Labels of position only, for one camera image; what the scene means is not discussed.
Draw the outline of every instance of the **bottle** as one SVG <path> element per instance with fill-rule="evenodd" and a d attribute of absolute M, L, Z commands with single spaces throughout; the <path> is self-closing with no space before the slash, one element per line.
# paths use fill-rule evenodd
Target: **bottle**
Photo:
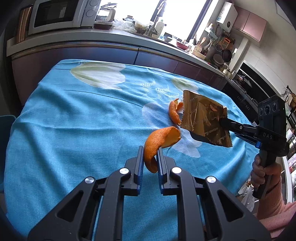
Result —
<path fill-rule="evenodd" d="M 161 32 L 163 31 L 165 24 L 163 23 L 163 20 L 160 20 L 155 26 L 155 30 L 157 31 L 157 35 L 153 34 L 152 38 L 158 39 L 159 36 L 161 35 Z"/>

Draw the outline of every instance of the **kitchen cabinet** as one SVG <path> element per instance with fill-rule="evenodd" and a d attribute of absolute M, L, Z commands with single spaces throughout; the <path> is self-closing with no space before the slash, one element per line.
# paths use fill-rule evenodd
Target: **kitchen cabinet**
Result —
<path fill-rule="evenodd" d="M 159 68 L 173 73 L 178 64 L 177 60 L 165 58 L 155 54 L 138 52 L 135 65 Z"/>
<path fill-rule="evenodd" d="M 266 24 L 267 21 L 265 19 L 254 13 L 250 13 L 243 31 L 260 42 Z"/>
<path fill-rule="evenodd" d="M 209 85 L 209 82 L 211 80 L 211 78 L 213 77 L 214 73 L 210 72 L 208 70 L 205 69 L 201 69 L 197 75 L 197 77 L 195 78 L 195 80 L 202 82 L 206 85 Z"/>
<path fill-rule="evenodd" d="M 237 18 L 233 24 L 233 27 L 243 31 L 250 12 L 237 6 L 235 6 L 235 9 L 237 11 Z"/>
<path fill-rule="evenodd" d="M 134 64 L 137 51 L 103 48 L 73 47 L 52 49 L 29 54 L 12 61 L 15 85 L 24 105 L 37 84 L 50 69 L 63 59 L 89 59 L 123 64 Z"/>
<path fill-rule="evenodd" d="M 253 44 L 260 47 L 267 21 L 258 15 L 235 6 L 238 16 L 233 24 L 232 31 L 248 38 Z"/>
<path fill-rule="evenodd" d="M 211 78 L 211 80 L 209 81 L 209 86 L 217 89 L 217 90 L 222 90 L 224 85 L 226 84 L 226 79 L 219 76 L 219 75 L 213 75 L 213 77 Z"/>
<path fill-rule="evenodd" d="M 178 62 L 174 74 L 178 74 L 181 76 L 184 76 L 189 79 L 195 80 L 197 77 L 198 73 L 200 72 L 201 68 L 193 66 L 191 64 L 187 64 L 184 62 Z"/>

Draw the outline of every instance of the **gold foil packet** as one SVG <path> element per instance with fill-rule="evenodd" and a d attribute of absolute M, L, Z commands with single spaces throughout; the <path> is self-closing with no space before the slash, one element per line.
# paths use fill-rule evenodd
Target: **gold foil packet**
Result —
<path fill-rule="evenodd" d="M 228 130 L 223 129 L 220 118 L 227 118 L 227 108 L 203 95 L 183 91 L 184 111 L 181 128 L 191 131 L 194 139 L 213 145 L 232 147 Z"/>

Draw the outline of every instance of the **faucet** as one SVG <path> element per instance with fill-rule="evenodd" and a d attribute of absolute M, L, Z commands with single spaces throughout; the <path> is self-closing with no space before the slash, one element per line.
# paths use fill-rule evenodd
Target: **faucet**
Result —
<path fill-rule="evenodd" d="M 156 35 L 157 35 L 157 31 L 156 31 L 156 29 L 155 29 L 155 25 L 156 25 L 158 19 L 159 19 L 160 17 L 163 16 L 163 13 L 164 13 L 164 11 L 165 11 L 165 6 L 166 6 L 166 4 L 167 4 L 167 3 L 166 3 L 166 0 L 164 0 L 164 1 L 162 1 L 162 3 L 161 3 L 161 4 L 159 5 L 159 7 L 157 8 L 158 13 L 157 13 L 157 15 L 156 15 L 156 17 L 155 17 L 155 20 L 154 20 L 154 22 L 153 22 L 153 25 L 149 28 L 148 32 L 145 33 L 147 36 L 151 37 L 153 34 L 156 34 Z"/>

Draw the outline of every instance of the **water heater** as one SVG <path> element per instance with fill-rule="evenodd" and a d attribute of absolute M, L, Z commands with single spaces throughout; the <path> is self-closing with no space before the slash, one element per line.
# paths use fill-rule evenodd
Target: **water heater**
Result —
<path fill-rule="evenodd" d="M 217 22 L 220 24 L 221 28 L 229 33 L 236 18 L 237 11 L 234 4 L 225 2 L 217 18 Z"/>

